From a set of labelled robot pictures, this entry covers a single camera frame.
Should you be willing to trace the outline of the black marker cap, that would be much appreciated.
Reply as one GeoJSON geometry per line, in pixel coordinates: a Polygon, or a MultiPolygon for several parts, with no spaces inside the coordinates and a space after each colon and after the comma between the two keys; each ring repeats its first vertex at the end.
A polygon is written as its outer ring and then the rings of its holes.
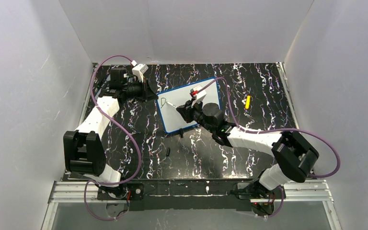
{"type": "Polygon", "coordinates": [[[169,157],[170,152],[171,152],[171,148],[167,148],[167,151],[166,151],[166,157],[169,157]]]}

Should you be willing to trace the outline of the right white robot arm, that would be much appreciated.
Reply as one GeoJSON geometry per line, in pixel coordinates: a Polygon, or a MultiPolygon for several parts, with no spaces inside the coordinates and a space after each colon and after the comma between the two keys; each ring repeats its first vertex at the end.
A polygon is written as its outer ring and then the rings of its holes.
{"type": "Polygon", "coordinates": [[[246,148],[273,156],[276,164],[264,170],[253,183],[253,191],[272,191],[289,181],[303,183],[319,158],[317,150],[297,131],[270,133],[238,127],[225,120],[215,103],[187,101],[176,108],[185,122],[195,121],[220,145],[246,148]]]}

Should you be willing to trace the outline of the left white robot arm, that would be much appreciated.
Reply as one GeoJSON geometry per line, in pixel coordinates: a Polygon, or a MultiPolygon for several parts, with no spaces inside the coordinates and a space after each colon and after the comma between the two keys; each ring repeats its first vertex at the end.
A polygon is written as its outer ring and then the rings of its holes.
{"type": "Polygon", "coordinates": [[[122,175],[107,164],[101,138],[110,118],[123,103],[130,99],[139,102],[158,99],[144,77],[147,69],[146,64],[137,64],[131,71],[118,67],[110,69],[110,80],[99,91],[99,106],[92,109],[74,131],[66,131],[63,136],[68,172],[82,174],[105,187],[119,186],[122,175]]]}

